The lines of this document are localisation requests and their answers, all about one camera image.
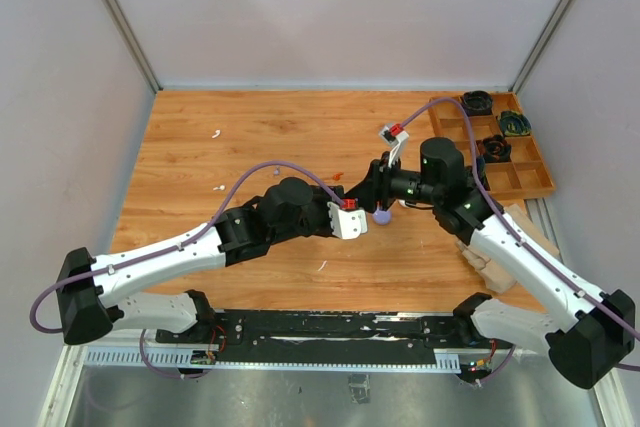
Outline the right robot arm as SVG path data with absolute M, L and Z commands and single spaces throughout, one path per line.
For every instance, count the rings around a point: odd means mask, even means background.
M 453 311 L 453 334 L 466 347 L 484 339 L 546 355 L 571 384 L 594 387 L 632 352 L 635 303 L 606 293 L 547 253 L 487 192 L 469 181 L 463 154 L 447 138 L 420 146 L 420 169 L 402 169 L 384 154 L 348 192 L 367 212 L 395 201 L 431 206 L 439 226 L 496 262 L 544 307 L 536 313 L 476 293 Z

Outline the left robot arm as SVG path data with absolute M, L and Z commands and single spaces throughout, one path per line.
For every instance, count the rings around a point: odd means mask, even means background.
M 62 335 L 87 344 L 120 329 L 160 329 L 190 341 L 214 330 L 202 294 L 168 296 L 148 288 L 177 277 L 229 267 L 267 254 L 297 237 L 352 240 L 366 233 L 366 212 L 341 187 L 323 190 L 288 177 L 240 207 L 224 211 L 174 238 L 120 254 L 92 256 L 85 247 L 66 254 L 56 289 Z

